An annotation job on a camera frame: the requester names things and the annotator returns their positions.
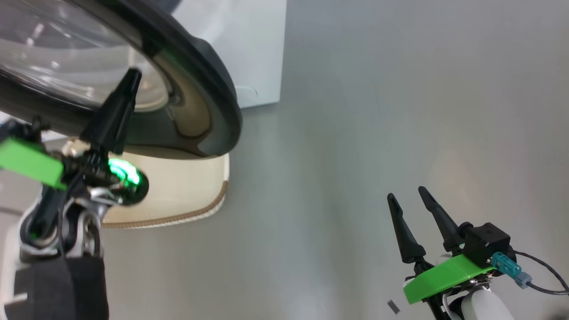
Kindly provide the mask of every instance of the green led light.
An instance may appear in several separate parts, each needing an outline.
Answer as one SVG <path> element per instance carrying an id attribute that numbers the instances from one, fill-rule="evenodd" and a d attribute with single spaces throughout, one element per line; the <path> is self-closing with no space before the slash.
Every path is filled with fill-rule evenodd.
<path id="1" fill-rule="evenodd" d="M 137 168 L 128 161 L 109 159 L 109 168 L 110 171 L 121 178 L 121 180 L 128 180 L 134 184 L 138 184 L 141 181 Z"/>

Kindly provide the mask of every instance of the small debris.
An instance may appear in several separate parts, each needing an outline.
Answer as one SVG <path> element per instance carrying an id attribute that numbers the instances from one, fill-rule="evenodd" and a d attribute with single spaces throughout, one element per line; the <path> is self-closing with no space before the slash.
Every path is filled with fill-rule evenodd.
<path id="1" fill-rule="evenodd" d="M 387 305 L 393 310 L 393 312 L 395 314 L 398 314 L 401 312 L 401 310 L 399 310 L 399 308 L 395 305 L 395 302 L 393 302 L 393 300 L 389 300 L 387 302 Z"/>

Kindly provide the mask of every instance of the gray floor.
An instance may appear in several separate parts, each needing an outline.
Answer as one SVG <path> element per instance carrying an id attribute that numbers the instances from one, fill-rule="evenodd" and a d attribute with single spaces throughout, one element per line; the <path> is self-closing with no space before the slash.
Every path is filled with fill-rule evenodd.
<path id="1" fill-rule="evenodd" d="M 282 101 L 244 111 L 222 210 L 105 231 L 112 319 L 429 319 L 402 294 L 412 267 L 385 200 L 398 196 L 434 262 L 421 184 L 457 222 L 492 221 L 569 277 L 568 9 L 289 0 Z M 493 288 L 516 319 L 566 304 L 504 278 Z"/>

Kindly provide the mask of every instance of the black cable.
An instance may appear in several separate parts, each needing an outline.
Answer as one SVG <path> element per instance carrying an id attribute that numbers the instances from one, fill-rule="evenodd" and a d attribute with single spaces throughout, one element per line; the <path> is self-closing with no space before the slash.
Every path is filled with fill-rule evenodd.
<path id="1" fill-rule="evenodd" d="M 543 293 L 547 293 L 547 294 L 553 294 L 553 295 L 555 295 L 555 296 L 565 296 L 565 295 L 568 295 L 568 296 L 569 296 L 569 291 L 553 291 L 553 290 L 547 290 L 547 289 L 544 289 L 544 288 L 542 288 L 542 287 L 540 287 L 540 286 L 536 286 L 536 285 L 532 284 L 531 281 L 529 281 L 529 282 L 527 283 L 527 286 L 530 287 L 530 288 L 532 288 L 532 289 L 534 289 L 534 290 L 537 290 L 537 291 L 539 291 L 539 292 L 543 292 Z"/>
<path id="2" fill-rule="evenodd" d="M 95 246 L 93 248 L 93 256 L 94 257 L 101 257 L 101 234 L 99 233 L 99 229 L 97 226 L 91 225 L 92 230 L 91 233 L 93 234 L 93 240 L 95 242 Z"/>
<path id="3" fill-rule="evenodd" d="M 516 251 L 516 250 L 514 250 L 513 252 L 514 252 L 515 254 L 517 254 L 517 255 L 530 258 L 530 259 L 534 260 L 535 262 L 537 262 L 537 263 L 543 265 L 545 268 L 547 268 L 547 270 L 549 270 L 549 271 L 555 276 L 555 278 L 557 278 L 557 280 L 559 280 L 559 282 L 561 282 L 561 285 L 563 286 L 563 288 L 564 288 L 565 290 L 564 290 L 564 291 L 554 291 L 554 290 L 544 289 L 544 288 L 542 288 L 542 287 L 540 287 L 540 286 L 534 285 L 533 283 L 531 283 L 531 281 L 529 281 L 529 282 L 527 283 L 527 286 L 528 286 L 528 287 L 530 287 L 530 288 L 532 288 L 532 289 L 534 289 L 534 290 L 537 290 L 537 291 L 539 291 L 539 292 L 543 292 L 543 293 L 547 293 L 547 294 L 553 294 L 553 295 L 556 295 L 556 296 L 569 295 L 569 286 L 567 286 L 567 283 L 565 282 L 565 280 L 563 279 L 563 277 L 561 277 L 561 275 L 560 275 L 557 271 L 555 271 L 555 269 L 553 269 L 552 266 L 550 266 L 549 264 L 545 263 L 544 261 L 542 261 L 542 260 L 540 260 L 540 259 L 538 259 L 538 258 L 536 258 L 536 257 L 534 257 L 534 256 L 532 256 L 532 255 L 528 255 L 528 254 L 525 253 L 525 252 L 520 252 L 520 251 Z"/>
<path id="4" fill-rule="evenodd" d="M 559 282 L 561 282 L 561 285 L 563 286 L 563 288 L 565 289 L 565 291 L 569 291 L 569 286 L 567 285 L 567 283 L 565 282 L 565 280 L 564 280 L 564 279 L 561 277 L 561 275 L 560 275 L 557 271 L 555 271 L 555 269 L 553 269 L 553 267 L 551 267 L 549 264 L 545 263 L 544 261 L 542 261 L 542 260 L 540 260 L 540 259 L 538 259 L 538 258 L 536 258 L 536 257 L 534 257 L 534 256 L 532 256 L 532 255 L 528 255 L 528 254 L 525 253 L 525 252 L 520 252 L 520 251 L 514 250 L 514 253 L 517 254 L 517 255 L 520 255 L 520 256 L 524 256 L 524 257 L 530 258 L 530 259 L 534 260 L 535 262 L 537 262 L 537 263 L 543 265 L 544 267 L 546 267 L 547 270 L 549 270 L 549 272 L 551 272 L 551 273 L 555 276 L 555 278 L 557 278 L 557 280 L 559 280 Z"/>
<path id="5" fill-rule="evenodd" d="M 10 208 L 5 208 L 5 207 L 0 207 L 0 213 L 19 216 L 19 217 L 22 216 L 22 212 L 20 210 L 15 210 L 15 209 L 10 209 Z"/>
<path id="6" fill-rule="evenodd" d="M 67 185 L 67 191 L 65 192 L 65 197 L 63 197 L 62 203 L 59 206 L 59 212 L 57 213 L 57 239 L 59 240 L 59 249 L 61 250 L 61 258 L 66 259 L 65 256 L 65 244 L 63 243 L 63 215 L 67 212 L 69 207 L 72 204 L 72 200 L 70 199 L 67 201 L 67 198 L 71 194 L 75 185 L 81 180 L 83 177 L 82 172 L 78 172 L 75 176 L 71 179 L 70 183 Z"/>

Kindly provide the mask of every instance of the washing machine door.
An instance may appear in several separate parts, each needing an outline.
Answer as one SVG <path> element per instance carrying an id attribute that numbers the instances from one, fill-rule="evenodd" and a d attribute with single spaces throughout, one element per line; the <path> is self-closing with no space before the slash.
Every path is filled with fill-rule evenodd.
<path id="1" fill-rule="evenodd" d="M 227 153 L 241 131 L 229 73 L 165 7 L 164 0 L 0 0 L 0 111 L 26 121 L 40 115 L 52 130 L 78 136 L 136 67 L 143 76 L 125 151 L 171 159 Z"/>

